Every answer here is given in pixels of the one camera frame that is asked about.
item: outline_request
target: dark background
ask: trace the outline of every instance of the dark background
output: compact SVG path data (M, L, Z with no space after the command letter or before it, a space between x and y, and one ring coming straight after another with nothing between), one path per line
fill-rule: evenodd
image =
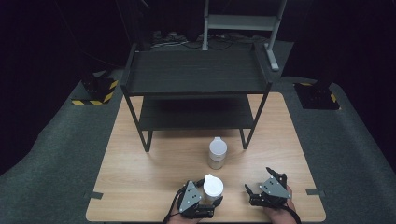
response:
M93 72L123 67L132 42L148 49L150 31L176 31L189 40L203 32L203 0L147 2L150 9L133 0L0 2L0 174L30 151L67 100L81 80L81 62ZM277 6L276 0L212 0L211 12L274 14ZM321 78L327 52L346 55L334 82L394 170L395 11L392 0L289 1L277 36L295 42L284 76Z

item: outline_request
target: gray floor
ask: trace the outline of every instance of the gray floor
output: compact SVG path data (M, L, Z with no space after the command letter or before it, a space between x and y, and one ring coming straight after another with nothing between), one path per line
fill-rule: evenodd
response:
M291 47L276 41L281 68ZM167 48L155 50L189 50ZM121 74L115 70L111 76L120 79ZM268 74L275 82L272 91L285 97L312 176L323 191L323 223L396 223L396 176L344 92L331 86L341 110L304 110L292 82L307 80L280 78L281 71ZM0 176L0 223L88 223L90 193L121 97L118 86L108 105L64 102L32 151Z

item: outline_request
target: white bottle cap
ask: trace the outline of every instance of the white bottle cap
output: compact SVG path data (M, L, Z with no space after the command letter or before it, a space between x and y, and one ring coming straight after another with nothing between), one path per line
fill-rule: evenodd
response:
M211 174L205 176L204 192L210 201L214 201L221 196L223 189L223 183L219 178Z
M221 140L220 137L215 137L215 139L209 145L210 153L209 157L213 161L222 161L225 158L227 152L227 144Z

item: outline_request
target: wooden table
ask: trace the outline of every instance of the wooden table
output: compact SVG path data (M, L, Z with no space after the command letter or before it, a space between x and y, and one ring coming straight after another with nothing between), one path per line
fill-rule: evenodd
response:
M138 104L142 98L132 100ZM249 95L253 114L260 100L258 95ZM219 170L207 164L208 146L215 136L228 145L226 162ZM260 207L248 203L244 187L248 184L260 192L258 184L269 178L265 167L287 174L302 221L326 217L319 196L306 193L316 186L278 92L270 92L248 150L242 148L238 130L156 132L151 151L142 147L123 99L94 187L103 197L91 198L86 214L89 221L161 222L177 190L187 180L197 181L207 174L223 181L224 199L214 217L203 222L268 221Z

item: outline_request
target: white shelf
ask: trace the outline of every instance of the white shelf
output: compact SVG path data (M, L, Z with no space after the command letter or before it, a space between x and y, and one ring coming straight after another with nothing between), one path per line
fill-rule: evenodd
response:
M208 15L208 29L273 31L276 17Z

